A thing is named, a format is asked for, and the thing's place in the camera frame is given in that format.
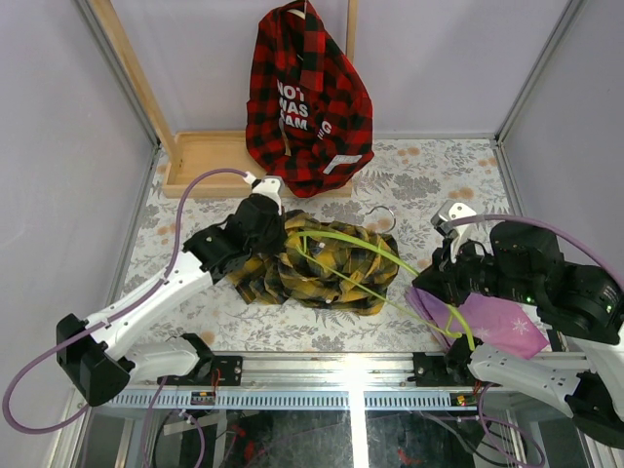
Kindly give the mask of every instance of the plaid fabric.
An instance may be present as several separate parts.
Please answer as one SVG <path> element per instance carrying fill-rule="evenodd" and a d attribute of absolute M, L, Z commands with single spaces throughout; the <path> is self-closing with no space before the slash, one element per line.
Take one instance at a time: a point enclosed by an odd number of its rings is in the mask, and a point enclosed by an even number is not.
<path fill-rule="evenodd" d="M 323 230 L 342 232 L 398 255 L 397 242 L 389 234 L 377 234 L 364 227 L 334 221 L 321 223 L 310 214 L 287 213 L 286 250 L 276 256 L 251 258 L 245 266 L 228 276 L 241 297 L 249 304 L 283 304 L 289 297 L 306 307 L 352 310 L 360 315 L 377 314 L 383 301 L 343 280 L 317 263 L 305 258 L 303 239 L 294 232 Z M 385 297 L 399 267 L 385 257 L 353 244 L 327 238 L 308 238 L 308 254 L 339 271 L 356 283 Z"/>
<path fill-rule="evenodd" d="M 305 21 L 288 13 L 304 3 Z M 259 23 L 247 113 L 248 151 L 298 197 L 341 187 L 372 159 L 371 99 L 309 1 Z"/>

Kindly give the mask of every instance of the white label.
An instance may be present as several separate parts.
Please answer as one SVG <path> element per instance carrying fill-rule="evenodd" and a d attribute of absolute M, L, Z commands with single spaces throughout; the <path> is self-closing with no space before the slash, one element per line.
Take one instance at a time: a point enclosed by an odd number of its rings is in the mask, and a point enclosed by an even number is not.
<path fill-rule="evenodd" d="M 328 166 L 323 171 L 323 174 L 330 174 L 339 164 L 355 164 L 362 159 L 362 155 L 358 154 L 357 156 L 347 156 L 345 154 L 336 154 Z"/>

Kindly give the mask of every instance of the floral surface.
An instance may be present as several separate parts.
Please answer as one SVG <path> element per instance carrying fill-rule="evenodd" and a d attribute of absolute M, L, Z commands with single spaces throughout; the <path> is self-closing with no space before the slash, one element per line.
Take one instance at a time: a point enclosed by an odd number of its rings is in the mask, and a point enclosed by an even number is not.
<path fill-rule="evenodd" d="M 462 201 L 478 213 L 509 210 L 496 160 L 484 139 L 383 139 L 375 157 L 354 177 L 351 199 L 286 199 L 287 210 L 302 209 L 321 221 L 339 219 L 380 231 L 392 225 L 385 206 L 396 215 L 392 230 L 401 258 L 421 270 L 440 245 L 429 222 L 448 199 Z M 167 199 L 161 184 L 167 156 L 160 157 L 136 246 L 126 277 L 127 293 L 156 274 L 174 243 L 178 200 Z M 182 239 L 233 213 L 239 200 L 189 200 L 182 218 Z M 483 226 L 474 239 L 485 241 Z M 404 293 L 410 275 L 401 271 L 391 285 L 391 299 L 408 307 Z M 162 341 L 195 332 L 218 351 L 436 351 L 440 347 L 426 326 L 386 304 L 372 317 L 348 312 L 306 309 L 290 300 L 282 306 L 246 305 L 227 281 L 201 292 L 172 310 L 141 341 Z"/>

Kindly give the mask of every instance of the wooden rack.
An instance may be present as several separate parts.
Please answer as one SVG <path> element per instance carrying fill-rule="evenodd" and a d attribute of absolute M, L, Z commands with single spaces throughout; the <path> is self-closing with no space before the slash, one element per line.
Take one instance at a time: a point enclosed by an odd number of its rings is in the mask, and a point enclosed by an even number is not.
<path fill-rule="evenodd" d="M 348 0 L 348 2 L 346 56 L 353 62 L 358 0 Z M 230 167 L 249 171 L 256 176 L 266 174 L 247 152 L 245 131 L 179 132 L 174 136 L 111 0 L 91 0 L 91 4 L 102 29 L 135 88 L 136 95 L 156 135 L 169 154 L 170 162 L 163 183 L 165 196 L 179 198 L 191 180 L 211 169 Z M 352 183 L 348 182 L 344 187 L 325 192 L 320 196 L 350 197 L 351 191 Z M 286 192 L 283 196 L 293 196 L 290 190 Z M 249 186 L 240 177 L 215 175 L 198 184 L 191 192 L 191 197 L 230 198 L 245 197 L 248 194 Z"/>

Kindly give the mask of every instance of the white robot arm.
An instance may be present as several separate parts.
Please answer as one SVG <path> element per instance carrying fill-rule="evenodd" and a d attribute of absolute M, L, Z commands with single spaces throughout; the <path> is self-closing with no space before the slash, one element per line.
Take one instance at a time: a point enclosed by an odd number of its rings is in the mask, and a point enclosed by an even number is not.
<path fill-rule="evenodd" d="M 241 202 L 237 212 L 221 225 L 203 229 L 187 240 L 162 286 L 122 319 L 108 322 L 113 314 L 135 303 L 162 281 L 164 269 L 84 321 L 72 314 L 58 323 L 58 342 L 87 326 L 105 323 L 105 327 L 57 356 L 58 363 L 91 406 L 106 403 L 132 382 L 164 375 L 202 379 L 211 372 L 214 355 L 193 333 L 161 343 L 135 342 L 164 314 L 239 269 L 252 254 L 281 250 L 286 240 L 280 198 L 283 185 L 280 178 L 273 176 L 256 180 L 252 195 Z"/>

